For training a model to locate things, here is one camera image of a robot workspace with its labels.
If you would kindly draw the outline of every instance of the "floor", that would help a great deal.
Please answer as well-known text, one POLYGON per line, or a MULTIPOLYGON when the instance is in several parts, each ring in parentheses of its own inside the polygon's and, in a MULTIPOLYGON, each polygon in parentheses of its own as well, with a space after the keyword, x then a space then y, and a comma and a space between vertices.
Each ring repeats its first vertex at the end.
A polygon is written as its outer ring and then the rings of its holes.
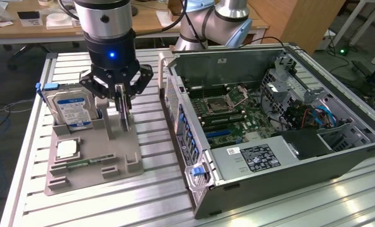
MULTIPOLYGON (((330 29, 333 31, 338 31, 346 18, 348 15, 345 14, 334 19, 330 26, 330 29)), ((353 29, 358 26, 360 23, 361 23, 360 20, 354 21, 344 37, 348 38, 350 36, 353 29)), ((165 40, 165 43, 173 44, 174 39, 165 40)), ((147 39, 137 40, 138 49, 151 48, 153 44, 157 44, 157 46, 161 47, 159 42, 153 43, 153 41, 147 39)), ((338 43, 337 48, 344 44, 345 44, 345 40, 342 40, 338 43)), ((18 100, 31 99, 34 97, 34 84, 39 79, 45 54, 38 49, 33 49, 17 61, 18 62, 17 71, 14 72, 9 71, 5 66, 5 60, 9 58, 11 53, 19 49, 19 47, 21 45, 13 45, 13 50, 5 51, 2 46, 0 46, 0 104, 13 103, 17 102, 18 100)), ((46 47, 53 52, 85 51, 85 46, 82 42, 79 42, 78 48, 73 48, 71 43, 46 44, 46 47)), ((352 60, 361 61, 366 65, 366 67, 370 70, 373 70, 375 65, 369 63, 370 59, 375 56, 375 28, 373 27, 369 27, 368 31, 361 37, 357 43, 357 49, 358 52, 357 53, 350 52, 346 55, 345 59, 349 61, 352 60)), ((328 70, 345 63, 342 60, 330 57, 322 51, 316 52, 313 54, 313 58, 320 62, 320 64, 328 70)), ((346 78, 354 78, 353 72, 350 71, 350 66, 337 69, 334 73, 346 78)), ((11 108, 11 110, 14 111, 22 110, 29 108, 30 106, 31 103, 18 104, 11 108)), ((0 117, 5 117, 6 116, 5 114, 6 112, 0 112, 0 117)), ((3 187, 2 192, 0 193, 0 217, 2 214, 5 198, 9 190, 9 184, 13 177, 29 114, 30 112, 11 113, 9 116, 10 127, 0 136, 0 160, 6 177, 6 185, 3 187)), ((2 177, 0 172, 0 188, 1 185, 2 185, 2 177)))

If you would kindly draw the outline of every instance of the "small white component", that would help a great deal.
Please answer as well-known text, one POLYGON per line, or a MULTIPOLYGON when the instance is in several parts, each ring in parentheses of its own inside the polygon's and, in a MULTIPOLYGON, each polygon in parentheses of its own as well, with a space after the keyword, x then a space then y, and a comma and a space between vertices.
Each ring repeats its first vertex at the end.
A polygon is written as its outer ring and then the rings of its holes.
POLYGON ((74 140, 66 140, 57 145, 57 158, 66 158, 73 156, 77 152, 77 142, 74 140))
POLYGON ((229 155, 237 154, 237 153, 240 153, 240 148, 238 148, 238 147, 227 148, 227 149, 226 149, 226 153, 227 153, 229 155))
POLYGON ((0 23, 0 27, 5 27, 7 25, 13 25, 13 23, 10 21, 0 23))
POLYGON ((53 13, 46 16, 46 26, 47 30, 73 28, 71 19, 65 13, 53 13))

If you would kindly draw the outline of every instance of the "white paper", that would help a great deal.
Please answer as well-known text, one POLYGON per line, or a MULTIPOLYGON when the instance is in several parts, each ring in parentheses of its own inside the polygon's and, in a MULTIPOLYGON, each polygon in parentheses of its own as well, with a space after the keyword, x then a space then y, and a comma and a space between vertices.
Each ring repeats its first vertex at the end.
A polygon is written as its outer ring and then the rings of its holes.
POLYGON ((7 7, 7 3, 6 3, 6 2, 0 1, 0 6, 2 7, 2 9, 6 9, 6 7, 7 7))
POLYGON ((162 27, 169 26, 173 22, 169 17, 169 13, 165 11, 155 11, 155 16, 162 27))
POLYGON ((41 26, 42 25, 42 20, 41 20, 41 18, 21 19, 21 24, 22 24, 23 27, 41 26))
POLYGON ((0 23, 0 27, 5 27, 7 25, 13 25, 13 23, 10 21, 0 23))

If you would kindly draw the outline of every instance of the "wooden desk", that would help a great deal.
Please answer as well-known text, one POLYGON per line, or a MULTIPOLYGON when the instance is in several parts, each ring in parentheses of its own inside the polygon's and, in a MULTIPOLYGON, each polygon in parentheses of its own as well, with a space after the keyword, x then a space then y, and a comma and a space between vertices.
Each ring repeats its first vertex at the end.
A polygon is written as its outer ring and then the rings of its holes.
MULTIPOLYGON (((294 42, 308 54, 318 46, 324 33, 345 0, 248 0, 270 28, 265 36, 294 42)), ((274 43, 264 39, 262 43, 274 43)))
MULTIPOLYGON (((159 29, 161 25, 155 16, 157 9, 166 8, 166 4, 158 2, 135 2, 133 5, 138 12, 133 17, 133 30, 135 32, 143 32, 151 29, 159 29)), ((14 17, 13 25, 0 27, 0 44, 25 44, 25 43, 47 43, 47 42, 67 42, 81 41, 82 31, 79 27, 69 29, 46 30, 45 28, 45 15, 42 16, 43 26, 22 27, 17 13, 18 11, 29 11, 45 9, 38 5, 34 0, 22 0, 19 2, 9 2, 6 10, 14 17)), ((249 7, 249 17, 253 19, 252 28, 249 34, 256 34, 254 37, 261 37, 264 31, 268 28, 268 24, 260 19, 252 7, 249 7)), ((171 28, 166 32, 141 36, 141 37, 174 37, 178 36, 178 28, 171 28)))

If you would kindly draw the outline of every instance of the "aluminum table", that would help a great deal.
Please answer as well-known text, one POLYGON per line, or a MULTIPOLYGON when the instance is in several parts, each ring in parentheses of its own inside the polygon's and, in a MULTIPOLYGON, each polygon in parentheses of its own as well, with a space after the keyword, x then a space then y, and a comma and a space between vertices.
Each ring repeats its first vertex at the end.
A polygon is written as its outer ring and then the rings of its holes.
MULTIPOLYGON (((143 93, 131 101, 143 174, 45 196, 53 117, 35 96, 0 226, 375 227, 375 157, 329 182, 210 218, 193 219, 157 95, 157 61, 162 50, 166 49, 135 52, 138 61, 150 64, 155 73, 143 93)), ((77 82, 77 73, 89 68, 87 53, 61 53, 47 57, 41 83, 77 82)))

